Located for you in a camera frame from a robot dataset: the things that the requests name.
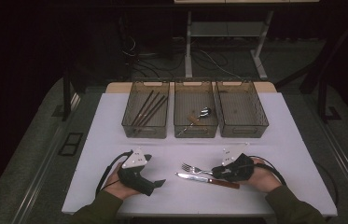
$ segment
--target wooden handle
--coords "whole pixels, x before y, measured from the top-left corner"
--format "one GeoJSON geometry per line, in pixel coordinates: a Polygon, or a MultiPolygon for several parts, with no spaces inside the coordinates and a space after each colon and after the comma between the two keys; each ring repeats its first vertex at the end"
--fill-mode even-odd
{"type": "Polygon", "coordinates": [[[194,117],[192,115],[188,116],[188,120],[190,120],[192,124],[203,125],[203,123],[201,121],[199,121],[196,117],[194,117]]]}
{"type": "Polygon", "coordinates": [[[208,183],[223,186],[223,187],[228,187],[228,188],[232,188],[232,189],[239,189],[240,188],[240,185],[237,183],[231,183],[231,182],[227,182],[227,181],[223,181],[223,180],[209,179],[208,183]]]}

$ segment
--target forearm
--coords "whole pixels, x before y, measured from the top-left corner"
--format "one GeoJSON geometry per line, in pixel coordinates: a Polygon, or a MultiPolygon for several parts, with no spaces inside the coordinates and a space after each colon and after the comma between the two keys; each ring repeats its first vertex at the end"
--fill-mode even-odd
{"type": "Polygon", "coordinates": [[[279,224],[326,223],[318,210],[300,201],[286,186],[271,191],[266,200],[274,210],[279,224]]]}
{"type": "Polygon", "coordinates": [[[80,208],[73,214],[70,223],[110,223],[116,217],[122,203],[120,198],[102,190],[92,204],[80,208]]]}

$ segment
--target silverware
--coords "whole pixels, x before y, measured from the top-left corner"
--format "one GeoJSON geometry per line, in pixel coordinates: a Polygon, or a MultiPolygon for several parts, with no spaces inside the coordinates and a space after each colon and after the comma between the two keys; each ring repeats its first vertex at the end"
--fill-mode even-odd
{"type": "Polygon", "coordinates": [[[156,104],[145,114],[145,116],[138,122],[137,126],[146,125],[151,118],[156,114],[156,112],[160,109],[160,107],[164,104],[164,102],[168,99],[164,95],[156,102],[156,104]]]}
{"type": "Polygon", "coordinates": [[[212,174],[212,171],[204,171],[198,167],[195,167],[195,166],[190,166],[190,165],[187,165],[185,163],[182,164],[182,169],[184,171],[187,171],[187,172],[190,172],[194,175],[197,175],[197,174],[208,174],[208,175],[211,175],[212,174]]]}
{"type": "Polygon", "coordinates": [[[177,176],[189,179],[189,180],[195,180],[203,183],[208,183],[208,184],[213,184],[213,185],[218,185],[218,186],[223,186],[227,188],[232,188],[232,189],[239,189],[240,185],[237,183],[231,183],[223,180],[217,180],[217,179],[210,179],[202,176],[196,176],[196,175],[186,175],[186,174],[179,174],[175,173],[177,176]]]}
{"type": "Polygon", "coordinates": [[[140,123],[150,113],[149,108],[153,105],[154,101],[157,99],[157,97],[159,96],[160,92],[157,92],[157,94],[149,102],[149,99],[150,99],[152,94],[153,94],[153,91],[151,91],[151,93],[147,96],[144,104],[142,105],[141,109],[139,110],[138,114],[136,115],[135,120],[132,122],[132,126],[140,126],[140,123]]]}
{"type": "MultiPolygon", "coordinates": [[[[200,111],[200,115],[197,117],[197,120],[200,120],[202,118],[208,118],[212,114],[212,109],[209,107],[205,107],[202,111],[200,111]]],[[[184,133],[188,130],[188,127],[183,129],[180,133],[178,133],[176,136],[179,136],[180,134],[184,133]]]]}

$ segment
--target hand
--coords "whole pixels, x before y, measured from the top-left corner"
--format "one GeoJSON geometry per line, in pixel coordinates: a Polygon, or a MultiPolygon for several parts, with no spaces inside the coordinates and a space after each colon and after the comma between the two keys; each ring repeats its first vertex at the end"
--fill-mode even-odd
{"type": "Polygon", "coordinates": [[[115,195],[116,197],[124,200],[130,196],[135,194],[139,194],[139,192],[135,189],[131,189],[123,185],[118,178],[118,169],[120,168],[122,162],[119,162],[116,166],[113,173],[107,178],[104,191],[115,195]]]}
{"type": "MultiPolygon", "coordinates": [[[[254,164],[264,164],[264,161],[261,159],[252,160],[254,164]]],[[[240,181],[239,183],[251,185],[264,193],[269,193],[273,189],[282,186],[281,182],[275,177],[275,175],[272,174],[272,172],[260,167],[255,167],[252,176],[247,181],[240,181]]]]}

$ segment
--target table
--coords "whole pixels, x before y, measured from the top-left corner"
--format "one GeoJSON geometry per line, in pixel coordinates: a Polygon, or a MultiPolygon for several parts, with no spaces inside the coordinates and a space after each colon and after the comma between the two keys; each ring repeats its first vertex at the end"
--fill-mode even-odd
{"type": "MultiPolygon", "coordinates": [[[[238,3],[291,3],[319,2],[319,0],[174,0],[176,4],[238,4],[238,3]]],[[[192,36],[257,36],[258,45],[250,51],[260,79],[267,80],[267,74],[260,60],[260,52],[270,28],[273,11],[269,10],[264,21],[237,22],[198,22],[192,21],[191,11],[188,12],[188,29],[186,36],[186,77],[192,77],[191,68],[191,37],[192,36]]]]}
{"type": "Polygon", "coordinates": [[[337,209],[304,145],[282,94],[273,85],[256,82],[270,126],[261,138],[222,138],[217,131],[211,139],[174,137],[173,94],[169,102],[166,139],[127,138],[121,120],[131,83],[112,83],[99,103],[79,159],[63,212],[73,214],[89,204],[105,167],[120,153],[141,149],[153,158],[141,175],[151,181],[166,179],[150,197],[135,195],[121,206],[118,217],[268,217],[274,213],[264,194],[250,186],[229,189],[181,179],[182,162],[208,169],[218,166],[222,149],[247,142],[247,155],[269,160],[285,178],[298,198],[324,216],[336,216],[337,209]]]}

